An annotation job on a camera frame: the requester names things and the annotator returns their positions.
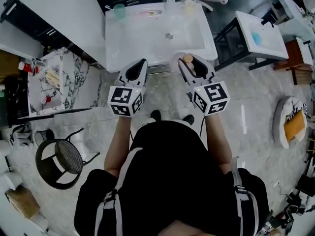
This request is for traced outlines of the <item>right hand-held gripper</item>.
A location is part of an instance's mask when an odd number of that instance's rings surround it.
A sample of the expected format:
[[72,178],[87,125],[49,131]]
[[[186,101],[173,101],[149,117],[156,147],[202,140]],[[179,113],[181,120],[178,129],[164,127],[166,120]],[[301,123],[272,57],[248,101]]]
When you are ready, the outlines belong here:
[[178,68],[187,83],[195,83],[189,86],[191,102],[204,116],[223,112],[229,101],[230,95],[224,81],[218,81],[214,76],[213,66],[200,56],[192,54],[192,72],[185,64],[183,57],[178,58]]

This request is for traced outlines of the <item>small tan round object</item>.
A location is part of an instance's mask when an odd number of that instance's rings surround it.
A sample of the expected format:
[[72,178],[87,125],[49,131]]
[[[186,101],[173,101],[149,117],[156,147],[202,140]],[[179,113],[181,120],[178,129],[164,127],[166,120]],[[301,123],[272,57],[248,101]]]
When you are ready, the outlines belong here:
[[191,70],[191,72],[196,75],[195,69],[194,69],[194,65],[192,63],[193,61],[193,56],[191,54],[185,54],[183,56],[183,60],[185,62],[185,64],[188,66],[188,68]]

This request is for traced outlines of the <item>white washbasin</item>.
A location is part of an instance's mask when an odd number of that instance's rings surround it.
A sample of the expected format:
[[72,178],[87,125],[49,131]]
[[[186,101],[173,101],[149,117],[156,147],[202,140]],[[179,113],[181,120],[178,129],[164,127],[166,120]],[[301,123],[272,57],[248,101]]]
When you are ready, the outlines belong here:
[[[182,11],[166,14],[164,2],[126,7],[123,19],[113,11],[105,13],[106,70],[118,72],[132,61],[146,59],[149,66],[167,65],[175,53],[191,53],[205,60],[218,57],[213,36],[202,5],[196,3],[193,15]],[[134,15],[135,12],[162,10],[158,15]],[[165,38],[166,33],[173,39]]]

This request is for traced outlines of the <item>person's right forearm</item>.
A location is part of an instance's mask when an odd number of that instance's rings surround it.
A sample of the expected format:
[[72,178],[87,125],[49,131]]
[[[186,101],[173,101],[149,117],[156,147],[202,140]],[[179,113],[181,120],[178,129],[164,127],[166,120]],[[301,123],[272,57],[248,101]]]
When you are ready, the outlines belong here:
[[232,152],[218,114],[205,117],[207,148],[224,174],[231,171]]

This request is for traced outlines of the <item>person's pale shorts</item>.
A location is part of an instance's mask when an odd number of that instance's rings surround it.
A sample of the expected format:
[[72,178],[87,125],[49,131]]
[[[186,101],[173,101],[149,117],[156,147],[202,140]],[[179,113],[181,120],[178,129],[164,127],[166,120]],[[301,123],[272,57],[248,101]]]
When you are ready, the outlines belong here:
[[[185,126],[191,127],[191,124],[189,124],[187,121],[184,121],[184,120],[181,120],[181,119],[173,119],[173,120],[166,120],[166,121],[177,122],[177,123],[181,123],[181,124],[183,124],[183,125],[185,125]],[[147,124],[150,124],[150,123],[154,123],[154,122],[156,122],[155,119],[153,119],[153,118],[148,118],[148,119],[146,120],[146,122],[143,124],[143,126],[144,126],[144,125],[147,125]]]

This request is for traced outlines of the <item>marble-pattern counter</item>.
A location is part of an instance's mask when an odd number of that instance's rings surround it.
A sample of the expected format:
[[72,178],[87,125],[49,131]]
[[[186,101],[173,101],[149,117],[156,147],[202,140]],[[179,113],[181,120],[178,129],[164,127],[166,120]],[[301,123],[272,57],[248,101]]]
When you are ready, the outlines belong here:
[[[65,47],[40,60],[44,65],[28,77],[29,116],[104,106],[102,77],[97,68]],[[41,103],[43,94],[51,96],[50,103]]]

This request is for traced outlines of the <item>green cup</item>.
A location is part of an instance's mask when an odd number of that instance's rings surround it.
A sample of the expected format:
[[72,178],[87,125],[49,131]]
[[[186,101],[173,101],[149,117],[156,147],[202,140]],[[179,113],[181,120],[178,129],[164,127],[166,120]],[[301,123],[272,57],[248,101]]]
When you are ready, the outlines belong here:
[[113,11],[117,19],[123,19],[126,15],[126,9],[123,4],[116,4],[113,7]]

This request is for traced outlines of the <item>black faucet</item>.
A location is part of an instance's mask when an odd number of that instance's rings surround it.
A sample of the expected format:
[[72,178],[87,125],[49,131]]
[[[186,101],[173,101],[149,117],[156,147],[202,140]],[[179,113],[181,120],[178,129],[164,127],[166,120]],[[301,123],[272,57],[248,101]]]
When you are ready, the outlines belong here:
[[272,15],[270,15],[269,17],[263,19],[261,21],[261,24],[264,26],[265,24],[270,23],[271,27],[274,28],[274,22],[275,22],[275,19],[273,18]]

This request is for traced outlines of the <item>wooden stand with white basin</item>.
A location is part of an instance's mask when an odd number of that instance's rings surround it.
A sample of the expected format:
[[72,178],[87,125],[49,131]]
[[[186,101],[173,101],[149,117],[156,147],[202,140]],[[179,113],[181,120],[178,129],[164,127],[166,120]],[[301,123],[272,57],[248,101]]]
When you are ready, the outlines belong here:
[[288,59],[274,64],[274,70],[290,71],[294,85],[309,85],[313,83],[313,56],[310,49],[311,41],[299,37],[285,43]]

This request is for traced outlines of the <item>white partition panel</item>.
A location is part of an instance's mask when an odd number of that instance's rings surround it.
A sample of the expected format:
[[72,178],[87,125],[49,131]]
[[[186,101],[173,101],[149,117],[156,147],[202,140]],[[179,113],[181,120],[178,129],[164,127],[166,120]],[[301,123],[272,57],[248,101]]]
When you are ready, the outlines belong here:
[[105,16],[97,0],[19,0],[101,66],[106,66]]

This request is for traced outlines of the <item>white vanity unit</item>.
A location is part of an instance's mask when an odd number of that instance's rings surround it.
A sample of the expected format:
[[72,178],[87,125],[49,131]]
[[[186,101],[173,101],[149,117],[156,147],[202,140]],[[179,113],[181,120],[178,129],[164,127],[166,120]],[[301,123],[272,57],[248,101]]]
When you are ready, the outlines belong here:
[[[262,7],[265,4],[272,5],[275,0],[265,0],[258,5],[254,6],[250,10],[252,14],[256,9]],[[304,17],[302,8],[300,8],[293,0],[278,0],[284,9],[284,15],[280,15],[277,11],[274,11],[276,15],[276,24],[281,32],[281,35],[285,42],[289,42],[296,37],[304,41],[315,41],[315,32],[313,24]]]

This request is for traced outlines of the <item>black drawer unit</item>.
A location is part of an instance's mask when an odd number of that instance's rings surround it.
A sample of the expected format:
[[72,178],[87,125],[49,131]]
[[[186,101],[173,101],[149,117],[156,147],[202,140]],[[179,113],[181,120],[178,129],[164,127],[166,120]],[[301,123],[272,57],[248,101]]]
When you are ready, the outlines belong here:
[[70,41],[62,33],[48,24],[35,12],[19,0],[6,0],[0,15],[0,23],[4,21],[15,26],[23,33],[38,41],[44,47],[44,54],[66,47],[89,64],[96,60]]

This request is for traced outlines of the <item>brown cardboard box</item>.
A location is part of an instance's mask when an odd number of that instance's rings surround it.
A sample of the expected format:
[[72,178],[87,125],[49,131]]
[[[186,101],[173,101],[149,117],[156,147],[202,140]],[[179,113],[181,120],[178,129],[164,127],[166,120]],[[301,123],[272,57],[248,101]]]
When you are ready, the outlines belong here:
[[19,62],[19,56],[0,50],[0,77],[19,75]]
[[15,190],[9,189],[5,195],[13,208],[26,219],[30,219],[40,210],[40,206],[31,191],[21,185]]

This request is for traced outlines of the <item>white plastic stool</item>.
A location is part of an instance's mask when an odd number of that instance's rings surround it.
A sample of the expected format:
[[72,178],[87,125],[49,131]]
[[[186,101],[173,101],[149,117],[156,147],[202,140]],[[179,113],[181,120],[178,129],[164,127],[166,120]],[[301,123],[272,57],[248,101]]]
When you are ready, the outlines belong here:
[[28,124],[21,124],[12,129],[10,143],[14,146],[29,146],[32,143],[32,130]]

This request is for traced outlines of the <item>pile of black equipment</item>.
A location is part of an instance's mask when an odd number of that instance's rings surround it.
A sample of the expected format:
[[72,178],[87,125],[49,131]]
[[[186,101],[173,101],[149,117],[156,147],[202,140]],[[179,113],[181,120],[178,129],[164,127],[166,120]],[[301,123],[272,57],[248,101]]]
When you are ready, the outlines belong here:
[[315,153],[308,152],[305,171],[300,176],[296,187],[286,195],[286,206],[269,223],[273,229],[284,230],[284,236],[292,232],[295,218],[315,212]]

